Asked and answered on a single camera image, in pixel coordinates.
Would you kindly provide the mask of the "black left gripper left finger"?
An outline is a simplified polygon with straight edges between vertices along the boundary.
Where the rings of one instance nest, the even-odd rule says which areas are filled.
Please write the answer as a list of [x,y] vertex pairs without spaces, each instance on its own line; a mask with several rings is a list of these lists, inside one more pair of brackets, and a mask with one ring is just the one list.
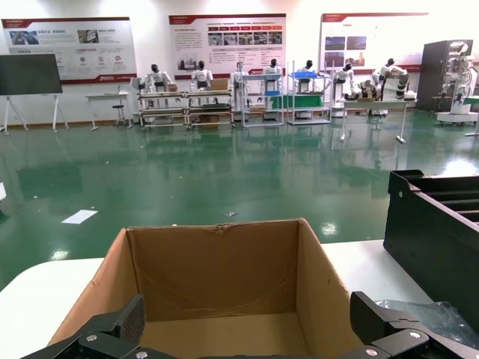
[[120,310],[92,316],[72,336],[27,357],[164,358],[164,353],[140,346],[144,328],[144,297],[136,295]]

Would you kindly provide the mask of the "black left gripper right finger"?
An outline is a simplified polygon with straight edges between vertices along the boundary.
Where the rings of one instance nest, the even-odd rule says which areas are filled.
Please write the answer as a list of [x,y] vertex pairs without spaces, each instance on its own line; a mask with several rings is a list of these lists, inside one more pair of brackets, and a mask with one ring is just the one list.
[[350,324],[363,346],[343,359],[475,359],[478,350],[432,332],[414,316],[380,307],[363,292],[350,296]]

